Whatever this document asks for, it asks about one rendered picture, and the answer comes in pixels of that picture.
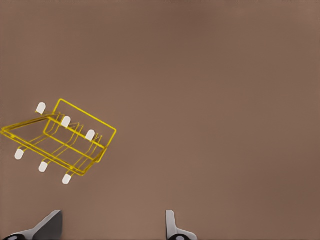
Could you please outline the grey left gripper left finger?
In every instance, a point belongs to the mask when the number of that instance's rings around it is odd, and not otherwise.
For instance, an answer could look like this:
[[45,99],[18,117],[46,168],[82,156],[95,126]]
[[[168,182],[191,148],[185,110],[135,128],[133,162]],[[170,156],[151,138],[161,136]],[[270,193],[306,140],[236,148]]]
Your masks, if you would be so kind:
[[3,240],[61,240],[63,211],[54,210],[35,227],[13,233]]

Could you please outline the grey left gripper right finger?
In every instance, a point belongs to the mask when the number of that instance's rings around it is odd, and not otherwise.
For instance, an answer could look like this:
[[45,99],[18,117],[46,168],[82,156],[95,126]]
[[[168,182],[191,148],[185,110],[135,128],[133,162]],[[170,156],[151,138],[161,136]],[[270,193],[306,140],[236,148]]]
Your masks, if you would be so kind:
[[177,227],[173,210],[166,210],[165,220],[166,240],[198,240],[195,233]]

